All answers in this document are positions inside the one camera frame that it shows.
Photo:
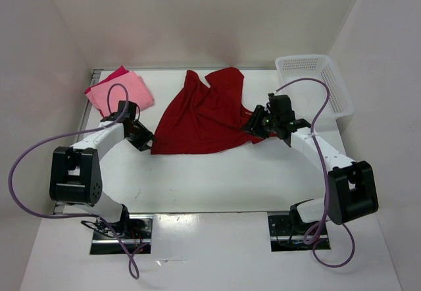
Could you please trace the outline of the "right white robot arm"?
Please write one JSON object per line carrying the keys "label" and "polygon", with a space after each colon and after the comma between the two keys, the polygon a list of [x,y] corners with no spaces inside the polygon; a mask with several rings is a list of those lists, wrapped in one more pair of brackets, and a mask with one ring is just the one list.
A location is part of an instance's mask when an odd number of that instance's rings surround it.
{"label": "right white robot arm", "polygon": [[308,121],[296,119],[292,111],[276,115],[258,105],[242,130],[261,139],[275,135],[323,174],[328,197],[308,199],[290,207],[288,223],[294,233],[306,232],[324,215],[327,221],[342,225],[378,211],[371,165],[366,161],[356,162],[339,152],[312,131]]}

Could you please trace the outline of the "light pink t shirt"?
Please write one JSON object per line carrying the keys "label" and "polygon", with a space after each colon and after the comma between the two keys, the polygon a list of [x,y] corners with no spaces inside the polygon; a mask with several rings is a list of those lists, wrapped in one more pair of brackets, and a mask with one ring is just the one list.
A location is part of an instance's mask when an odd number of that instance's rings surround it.
{"label": "light pink t shirt", "polygon": [[111,113],[116,112],[118,109],[118,102],[120,100],[126,100],[125,91],[120,86],[114,87],[111,90],[110,97],[107,98],[109,89],[114,84],[122,84],[127,89],[128,100],[137,103],[140,111],[144,111],[155,104],[152,93],[146,86],[143,78],[138,76],[135,72],[129,71],[129,73],[125,75],[94,87],[86,95],[90,103],[103,117],[107,117]]}

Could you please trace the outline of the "dark red t shirt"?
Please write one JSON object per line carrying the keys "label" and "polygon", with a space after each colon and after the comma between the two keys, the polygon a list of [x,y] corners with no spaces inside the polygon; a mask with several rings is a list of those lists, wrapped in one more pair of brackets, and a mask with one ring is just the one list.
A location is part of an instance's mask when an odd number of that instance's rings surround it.
{"label": "dark red t shirt", "polygon": [[242,131],[252,112],[242,104],[244,75],[235,67],[205,76],[188,70],[184,86],[161,117],[153,155],[218,153],[261,138]]}

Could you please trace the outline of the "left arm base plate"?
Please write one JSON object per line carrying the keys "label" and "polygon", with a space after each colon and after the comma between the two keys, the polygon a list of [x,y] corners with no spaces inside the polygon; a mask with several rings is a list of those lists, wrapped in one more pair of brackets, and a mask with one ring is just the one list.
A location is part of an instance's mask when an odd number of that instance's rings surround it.
{"label": "left arm base plate", "polygon": [[[131,214],[131,229],[118,235],[130,253],[150,254],[153,229],[153,215]],[[112,232],[100,221],[82,221],[84,226],[93,231],[91,255],[124,254],[124,250]]]}

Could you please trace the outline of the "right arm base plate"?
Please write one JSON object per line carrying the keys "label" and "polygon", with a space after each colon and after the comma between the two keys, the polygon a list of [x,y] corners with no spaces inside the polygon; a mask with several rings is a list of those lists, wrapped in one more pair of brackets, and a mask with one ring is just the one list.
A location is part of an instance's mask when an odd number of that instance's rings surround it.
{"label": "right arm base plate", "polygon": [[304,243],[303,236],[315,222],[294,221],[289,213],[269,213],[267,219],[272,252],[307,251],[313,248],[314,244]]}

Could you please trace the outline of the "magenta t shirt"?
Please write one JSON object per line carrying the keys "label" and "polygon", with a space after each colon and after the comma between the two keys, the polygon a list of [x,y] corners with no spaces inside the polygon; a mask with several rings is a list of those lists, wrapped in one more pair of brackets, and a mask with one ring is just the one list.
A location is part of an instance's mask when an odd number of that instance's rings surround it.
{"label": "magenta t shirt", "polygon": [[118,78],[119,76],[125,75],[129,73],[129,70],[127,70],[124,66],[120,66],[118,69],[116,69],[115,71],[113,71],[111,74],[109,74],[103,81],[100,81],[97,84],[94,84],[92,86],[90,86],[89,88],[87,88],[85,90],[85,95],[87,95],[94,87],[99,86],[102,83],[106,83],[109,82],[115,78]]}

